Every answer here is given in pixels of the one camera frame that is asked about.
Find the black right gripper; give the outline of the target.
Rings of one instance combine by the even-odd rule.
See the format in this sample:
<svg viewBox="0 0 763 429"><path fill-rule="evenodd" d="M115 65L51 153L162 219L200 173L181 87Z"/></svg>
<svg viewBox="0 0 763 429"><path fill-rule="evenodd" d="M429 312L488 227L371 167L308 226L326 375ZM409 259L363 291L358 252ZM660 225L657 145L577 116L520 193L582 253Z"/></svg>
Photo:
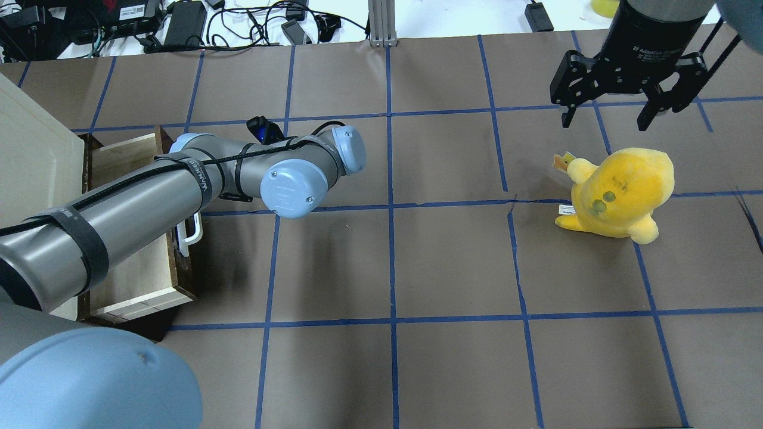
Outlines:
<svg viewBox="0 0 763 429"><path fill-rule="evenodd" d="M643 94L637 117L641 132L657 115L681 111L711 78L702 52L686 52L711 1L621 1L600 52L586 57L565 52L550 83L550 100L560 105L561 124L570 128L577 107L603 94Z"/></svg>

